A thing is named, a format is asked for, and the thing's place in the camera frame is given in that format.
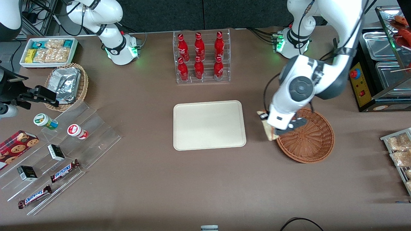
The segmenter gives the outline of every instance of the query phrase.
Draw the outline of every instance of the wicker basket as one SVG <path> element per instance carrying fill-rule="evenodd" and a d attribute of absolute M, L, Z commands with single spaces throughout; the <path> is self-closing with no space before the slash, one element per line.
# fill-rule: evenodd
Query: wicker basket
<path fill-rule="evenodd" d="M 63 68 L 69 68 L 69 67 L 75 67 L 81 71 L 81 77 L 80 77 L 80 84 L 79 84 L 79 89 L 77 90 L 77 95 L 76 95 L 76 101 L 83 101 L 85 99 L 85 96 L 87 94 L 87 87 L 88 87 L 88 76 L 87 73 L 84 71 L 83 67 L 76 63 L 70 63 L 68 65 L 64 65 L 61 67 L 58 67 L 57 69 L 63 69 Z M 48 82 L 50 81 L 51 73 L 48 75 L 48 78 L 46 80 L 46 84 L 44 85 L 45 87 L 48 86 Z M 46 107 L 50 110 L 54 111 L 65 111 L 67 110 L 72 104 L 60 104 L 58 107 L 53 107 L 49 104 L 45 104 Z"/>
<path fill-rule="evenodd" d="M 280 148 L 301 163 L 317 163 L 330 155 L 334 148 L 334 132 L 330 123 L 319 113 L 308 108 L 298 111 L 308 123 L 294 131 L 287 132 L 277 139 Z"/>

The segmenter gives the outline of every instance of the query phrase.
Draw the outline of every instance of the foil package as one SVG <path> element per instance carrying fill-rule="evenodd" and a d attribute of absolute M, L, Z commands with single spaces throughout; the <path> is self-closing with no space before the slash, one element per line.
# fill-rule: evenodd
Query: foil package
<path fill-rule="evenodd" d="M 79 89 L 81 72 L 75 67 L 56 69 L 51 73 L 47 89 L 57 94 L 60 104 L 73 104 Z"/>

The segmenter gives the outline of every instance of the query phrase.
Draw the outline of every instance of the small black box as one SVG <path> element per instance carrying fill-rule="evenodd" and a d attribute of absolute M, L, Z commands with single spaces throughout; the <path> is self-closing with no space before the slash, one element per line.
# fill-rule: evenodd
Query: small black box
<path fill-rule="evenodd" d="M 51 158 L 57 160 L 57 161 L 63 161 L 64 160 L 64 154 L 61 151 L 61 148 L 57 145 L 50 144 L 48 147 L 48 152 L 51 155 Z"/>
<path fill-rule="evenodd" d="M 21 165 L 17 168 L 17 171 L 22 180 L 35 181 L 37 179 L 37 175 L 34 172 L 33 167 Z"/>

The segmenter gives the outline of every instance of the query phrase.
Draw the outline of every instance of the red bottle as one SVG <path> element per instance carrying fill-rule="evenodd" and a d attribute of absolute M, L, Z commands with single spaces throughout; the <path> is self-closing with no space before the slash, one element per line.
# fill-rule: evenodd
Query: red bottle
<path fill-rule="evenodd" d="M 223 79 L 224 65 L 221 62 L 221 56 L 218 56 L 215 60 L 216 60 L 216 63 L 214 64 L 214 79 L 216 81 L 220 81 Z"/>
<path fill-rule="evenodd" d="M 194 69 L 196 70 L 196 78 L 202 80 L 204 77 L 204 64 L 201 61 L 200 56 L 196 56 L 196 63 L 194 64 Z"/>
<path fill-rule="evenodd" d="M 214 43 L 214 58 L 217 59 L 218 56 L 221 56 L 221 59 L 224 59 L 224 40 L 223 32 L 217 32 L 217 39 Z"/>
<path fill-rule="evenodd" d="M 201 61 L 204 61 L 206 57 L 206 49 L 204 42 L 201 39 L 201 33 L 196 33 L 196 42 L 194 43 L 194 47 L 196 49 L 196 55 L 200 56 Z"/>
<path fill-rule="evenodd" d="M 184 41 L 184 35 L 178 34 L 178 52 L 180 56 L 184 59 L 184 62 L 188 62 L 190 60 L 190 55 L 188 54 L 188 46 L 187 43 Z"/>
<path fill-rule="evenodd" d="M 178 74 L 180 75 L 180 79 L 183 82 L 188 81 L 188 68 L 187 65 L 184 63 L 184 60 L 182 57 L 178 58 Z"/>

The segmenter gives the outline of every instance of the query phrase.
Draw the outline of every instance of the red cookie box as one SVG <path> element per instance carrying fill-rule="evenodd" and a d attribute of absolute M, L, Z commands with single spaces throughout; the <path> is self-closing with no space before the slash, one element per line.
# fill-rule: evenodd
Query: red cookie box
<path fill-rule="evenodd" d="M 17 157 L 38 142 L 37 136 L 25 131 L 18 131 L 3 143 L 0 143 L 0 170 L 11 164 Z"/>

